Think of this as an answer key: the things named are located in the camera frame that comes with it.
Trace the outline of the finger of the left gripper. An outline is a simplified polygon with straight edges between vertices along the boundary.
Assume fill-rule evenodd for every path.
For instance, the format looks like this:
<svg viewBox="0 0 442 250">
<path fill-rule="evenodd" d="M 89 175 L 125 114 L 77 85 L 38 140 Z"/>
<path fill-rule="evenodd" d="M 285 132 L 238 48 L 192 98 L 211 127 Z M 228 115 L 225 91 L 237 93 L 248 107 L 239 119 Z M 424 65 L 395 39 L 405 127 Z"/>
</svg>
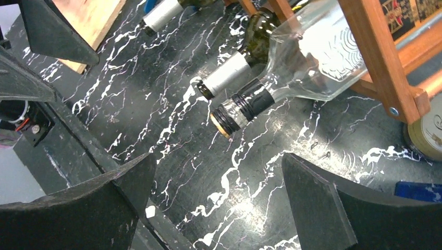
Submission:
<svg viewBox="0 0 442 250">
<path fill-rule="evenodd" d="M 1 47 L 1 100 L 55 102 L 51 84 Z"/>
<path fill-rule="evenodd" d="M 86 65 L 99 63 L 97 52 L 53 1 L 19 1 L 19 8 L 32 52 Z"/>
</svg>

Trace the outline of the clear square bottle dark cap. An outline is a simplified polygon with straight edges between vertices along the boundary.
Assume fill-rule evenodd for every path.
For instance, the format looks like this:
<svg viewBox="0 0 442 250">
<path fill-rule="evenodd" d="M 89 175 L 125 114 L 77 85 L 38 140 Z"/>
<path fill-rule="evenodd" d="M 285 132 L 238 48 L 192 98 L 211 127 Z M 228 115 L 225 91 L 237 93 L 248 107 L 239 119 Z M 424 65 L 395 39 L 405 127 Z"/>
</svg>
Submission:
<svg viewBox="0 0 442 250">
<path fill-rule="evenodd" d="M 367 71 L 337 1 L 313 1 L 269 40 L 266 68 L 211 112 L 226 137 L 287 97 L 329 101 Z"/>
</svg>

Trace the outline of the dark bottle gold cap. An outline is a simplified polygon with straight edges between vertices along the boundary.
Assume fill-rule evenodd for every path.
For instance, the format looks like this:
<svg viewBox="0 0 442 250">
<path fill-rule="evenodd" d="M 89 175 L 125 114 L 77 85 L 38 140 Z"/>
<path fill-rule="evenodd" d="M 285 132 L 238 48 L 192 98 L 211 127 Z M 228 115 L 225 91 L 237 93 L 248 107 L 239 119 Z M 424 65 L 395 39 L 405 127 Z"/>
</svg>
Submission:
<svg viewBox="0 0 442 250">
<path fill-rule="evenodd" d="M 431 101 L 431 110 L 418 121 L 403 125 L 407 145 L 427 159 L 441 162 L 441 95 Z"/>
</svg>

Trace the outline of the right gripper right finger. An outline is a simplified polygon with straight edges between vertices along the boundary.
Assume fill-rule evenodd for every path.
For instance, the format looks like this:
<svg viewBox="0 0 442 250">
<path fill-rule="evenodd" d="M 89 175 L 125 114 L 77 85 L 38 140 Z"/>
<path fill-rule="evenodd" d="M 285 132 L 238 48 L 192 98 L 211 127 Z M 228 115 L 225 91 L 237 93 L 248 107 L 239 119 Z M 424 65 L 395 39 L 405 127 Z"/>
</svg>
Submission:
<svg viewBox="0 0 442 250">
<path fill-rule="evenodd" d="M 293 153 L 281 168 L 302 249 L 441 249 L 441 204 L 367 188 Z"/>
</svg>

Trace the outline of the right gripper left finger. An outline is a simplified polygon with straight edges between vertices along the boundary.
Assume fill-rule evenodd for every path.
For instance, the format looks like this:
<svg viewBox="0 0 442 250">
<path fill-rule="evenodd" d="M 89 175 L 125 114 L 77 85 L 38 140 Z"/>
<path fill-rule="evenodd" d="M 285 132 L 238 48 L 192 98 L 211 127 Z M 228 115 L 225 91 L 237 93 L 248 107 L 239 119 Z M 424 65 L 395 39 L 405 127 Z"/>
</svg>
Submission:
<svg viewBox="0 0 442 250">
<path fill-rule="evenodd" d="M 29 203 L 1 206 L 1 249 L 129 249 L 145 209 L 156 159 L 136 159 Z"/>
</svg>

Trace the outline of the blue square glass bottle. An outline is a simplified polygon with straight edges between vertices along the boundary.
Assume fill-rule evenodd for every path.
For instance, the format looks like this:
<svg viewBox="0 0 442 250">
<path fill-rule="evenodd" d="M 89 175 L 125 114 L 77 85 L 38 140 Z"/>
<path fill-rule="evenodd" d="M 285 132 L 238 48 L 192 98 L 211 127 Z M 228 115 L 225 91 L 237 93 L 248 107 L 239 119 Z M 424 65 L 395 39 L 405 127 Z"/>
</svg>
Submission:
<svg viewBox="0 0 442 250">
<path fill-rule="evenodd" d="M 396 183 L 394 195 L 418 201 L 441 203 L 441 184 L 400 181 Z"/>
</svg>

